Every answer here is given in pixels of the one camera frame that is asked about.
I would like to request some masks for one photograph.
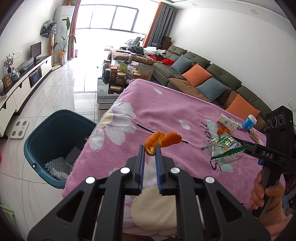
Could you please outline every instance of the snack wrapper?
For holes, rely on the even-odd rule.
[[[243,151],[247,147],[243,147],[232,136],[223,133],[215,139],[208,142],[202,151],[211,156],[211,160],[215,160],[219,166],[238,161],[243,157]]]

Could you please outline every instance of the flower pattern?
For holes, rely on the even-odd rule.
[[[93,131],[92,137],[88,141],[90,148],[100,150],[105,141],[105,134],[116,145],[125,142],[125,132],[135,133],[136,126],[131,119],[135,119],[133,107],[129,102],[122,103],[121,99],[114,102],[111,108],[104,114],[100,123]]]

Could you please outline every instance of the wall outlet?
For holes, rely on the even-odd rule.
[[[296,110],[296,105],[295,105],[295,103],[291,99],[289,99],[288,104],[292,108],[293,111]]]

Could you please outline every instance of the red cloth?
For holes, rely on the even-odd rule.
[[[163,64],[167,65],[167,66],[172,66],[174,64],[174,60],[171,60],[169,58],[166,58],[164,60],[161,61]]]

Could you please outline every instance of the brown cushion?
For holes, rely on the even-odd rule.
[[[254,128],[258,131],[261,131],[265,127],[265,121],[260,115],[256,117],[256,120],[257,120],[257,123],[256,125],[254,125]]]
[[[194,88],[187,80],[180,80],[180,79],[175,79],[175,78],[170,78],[168,80],[174,86],[176,86],[179,90],[181,90],[184,94],[196,97],[198,99],[202,99],[207,102],[210,102],[207,97],[205,97],[196,88]],[[215,105],[219,105],[219,102],[216,100],[214,100],[212,103]]]
[[[234,101],[235,97],[238,94],[235,91],[231,91],[230,95],[228,96],[227,100],[224,102],[223,106],[225,107],[225,109],[227,109],[231,103]]]

